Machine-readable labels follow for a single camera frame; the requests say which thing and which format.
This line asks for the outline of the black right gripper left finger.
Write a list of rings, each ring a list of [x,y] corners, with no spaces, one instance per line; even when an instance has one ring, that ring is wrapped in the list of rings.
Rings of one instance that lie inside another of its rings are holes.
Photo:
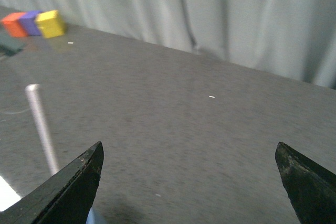
[[[103,146],[97,142],[1,212],[1,223],[86,223],[99,187],[103,160]]]

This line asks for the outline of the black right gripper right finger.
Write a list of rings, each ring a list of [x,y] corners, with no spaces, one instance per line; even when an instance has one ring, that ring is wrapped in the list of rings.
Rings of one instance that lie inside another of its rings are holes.
[[[284,142],[275,160],[300,223],[335,223],[335,174]]]

